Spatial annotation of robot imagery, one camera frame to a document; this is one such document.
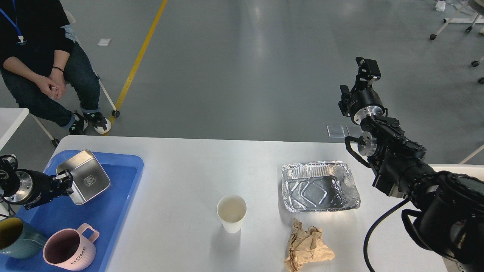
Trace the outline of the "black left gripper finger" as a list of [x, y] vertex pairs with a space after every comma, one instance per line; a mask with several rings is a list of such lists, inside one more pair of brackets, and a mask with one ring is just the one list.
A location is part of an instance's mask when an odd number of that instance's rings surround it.
[[63, 185], [72, 185], [74, 177], [70, 170], [63, 170], [55, 176], [55, 180], [58, 180], [59, 183]]
[[69, 196], [74, 192], [71, 185], [59, 185], [57, 187], [53, 187], [53, 198], [57, 198], [60, 196]]

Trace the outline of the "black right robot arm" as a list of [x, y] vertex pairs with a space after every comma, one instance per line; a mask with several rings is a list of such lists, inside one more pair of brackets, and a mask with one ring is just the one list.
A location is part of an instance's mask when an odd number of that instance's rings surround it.
[[484, 186], [476, 177], [436, 172], [424, 162], [426, 148], [409, 140], [398, 119], [388, 116], [373, 89], [382, 74], [375, 60], [357, 57], [358, 73], [352, 89], [341, 85], [338, 103], [342, 115], [361, 127], [363, 135], [344, 138], [346, 150], [373, 170], [373, 187], [403, 201], [372, 224], [365, 236], [363, 254], [370, 271], [368, 242], [374, 229], [408, 202], [401, 218], [421, 248], [457, 262], [467, 272], [483, 271]]

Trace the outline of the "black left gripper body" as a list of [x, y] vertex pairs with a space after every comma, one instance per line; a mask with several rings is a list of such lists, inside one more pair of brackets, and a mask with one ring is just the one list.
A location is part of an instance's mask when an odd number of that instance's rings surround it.
[[8, 204], [21, 205], [26, 210], [50, 203], [54, 176], [42, 172], [19, 169], [15, 172], [2, 170], [2, 200]]

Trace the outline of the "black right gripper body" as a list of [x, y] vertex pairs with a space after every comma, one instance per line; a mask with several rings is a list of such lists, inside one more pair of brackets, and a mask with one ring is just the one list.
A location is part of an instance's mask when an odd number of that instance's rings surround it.
[[383, 116], [385, 107], [378, 94], [373, 90], [364, 90], [351, 94], [347, 106], [340, 106], [341, 114], [350, 117], [352, 122], [360, 125], [362, 120], [370, 116]]

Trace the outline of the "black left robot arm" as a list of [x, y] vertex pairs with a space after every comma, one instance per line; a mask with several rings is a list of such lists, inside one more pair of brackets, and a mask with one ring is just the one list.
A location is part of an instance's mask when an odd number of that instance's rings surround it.
[[14, 155], [1, 156], [1, 199], [8, 204], [23, 205], [26, 210], [51, 202], [59, 196], [73, 193], [74, 178], [69, 170], [58, 176], [29, 169], [19, 169]]

